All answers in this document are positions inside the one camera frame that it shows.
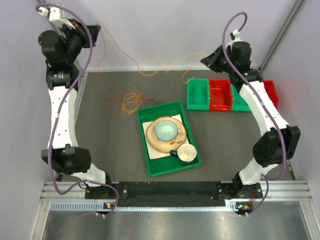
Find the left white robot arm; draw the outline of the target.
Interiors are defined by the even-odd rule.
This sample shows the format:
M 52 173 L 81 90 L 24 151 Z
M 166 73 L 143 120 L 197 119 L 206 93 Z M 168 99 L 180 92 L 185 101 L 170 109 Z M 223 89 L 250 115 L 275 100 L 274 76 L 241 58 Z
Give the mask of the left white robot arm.
M 60 190 L 55 174 L 76 177 L 88 190 L 94 189 L 102 198 L 109 198 L 115 191 L 110 177 L 92 163 L 88 149 L 79 147 L 75 131 L 78 86 L 91 61 L 101 27 L 86 25 L 74 12 L 56 3 L 40 3 L 35 9 L 59 29 L 46 30 L 38 37 L 45 56 L 45 80 L 51 103 L 50 137 L 41 158 L 48 165 L 59 195 L 71 189 Z

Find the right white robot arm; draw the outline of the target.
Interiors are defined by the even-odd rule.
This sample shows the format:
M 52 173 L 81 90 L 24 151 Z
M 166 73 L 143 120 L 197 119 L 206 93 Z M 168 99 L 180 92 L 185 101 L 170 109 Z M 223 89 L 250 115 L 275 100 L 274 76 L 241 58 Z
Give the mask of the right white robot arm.
M 279 114 L 267 94 L 260 71 L 251 68 L 250 44 L 241 40 L 237 29 L 230 33 L 230 38 L 228 45 L 220 45 L 200 62 L 216 73 L 228 74 L 231 85 L 258 124 L 260 139 L 252 148 L 252 160 L 236 173 L 231 185 L 221 188 L 221 196 L 228 200 L 245 198 L 269 171 L 291 159 L 301 136 L 300 129 Z

